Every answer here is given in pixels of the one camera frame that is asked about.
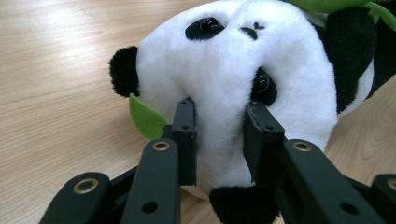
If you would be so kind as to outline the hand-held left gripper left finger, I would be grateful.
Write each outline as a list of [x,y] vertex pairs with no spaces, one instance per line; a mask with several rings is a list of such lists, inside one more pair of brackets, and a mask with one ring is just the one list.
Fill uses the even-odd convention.
[[181,186],[196,185],[197,169],[197,118],[191,98],[177,103],[172,124],[163,128],[162,138],[172,139],[178,148],[178,176]]

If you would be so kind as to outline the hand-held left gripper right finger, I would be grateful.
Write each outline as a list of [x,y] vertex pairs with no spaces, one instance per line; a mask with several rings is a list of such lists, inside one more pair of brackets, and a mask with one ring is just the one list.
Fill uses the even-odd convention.
[[276,151],[281,148],[284,129],[268,108],[257,101],[246,106],[243,125],[243,154],[251,181],[260,187],[276,184]]

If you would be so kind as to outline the panda plush toy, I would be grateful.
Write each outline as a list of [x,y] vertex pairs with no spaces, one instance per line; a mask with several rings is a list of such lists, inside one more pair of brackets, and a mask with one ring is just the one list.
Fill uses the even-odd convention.
[[225,0],[184,11],[110,60],[136,128],[157,138],[194,101],[197,181],[222,224],[273,224],[274,194],[243,154],[246,105],[263,103],[291,139],[325,147],[338,120],[396,76],[396,27],[369,7],[316,14],[286,0]]

